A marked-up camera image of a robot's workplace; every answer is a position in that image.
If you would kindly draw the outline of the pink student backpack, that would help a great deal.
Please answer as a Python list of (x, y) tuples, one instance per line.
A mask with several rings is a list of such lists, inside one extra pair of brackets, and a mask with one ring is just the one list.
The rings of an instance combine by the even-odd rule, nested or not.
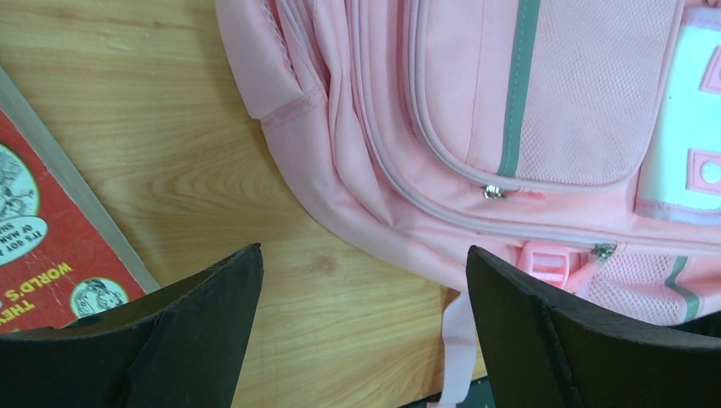
[(219, 1), (241, 97), (305, 210), (459, 296), (486, 247), (659, 326), (720, 315), (717, 1)]

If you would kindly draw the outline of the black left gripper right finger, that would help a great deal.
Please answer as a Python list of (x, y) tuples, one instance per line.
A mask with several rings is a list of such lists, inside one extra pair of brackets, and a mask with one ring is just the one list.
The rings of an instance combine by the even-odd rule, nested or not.
[(655, 326), (468, 251), (469, 299), (498, 407), (717, 407), (720, 318)]

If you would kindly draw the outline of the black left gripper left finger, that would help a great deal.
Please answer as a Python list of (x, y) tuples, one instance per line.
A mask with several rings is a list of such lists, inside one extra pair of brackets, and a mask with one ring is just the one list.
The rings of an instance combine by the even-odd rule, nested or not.
[(264, 280), (259, 244), (130, 303), (1, 337), (4, 407), (228, 407)]

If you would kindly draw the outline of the red comic book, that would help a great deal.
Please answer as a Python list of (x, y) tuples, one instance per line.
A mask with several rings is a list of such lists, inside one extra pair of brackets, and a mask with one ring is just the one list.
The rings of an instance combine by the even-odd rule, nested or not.
[(158, 287), (38, 114), (2, 74), (2, 332), (61, 328)]

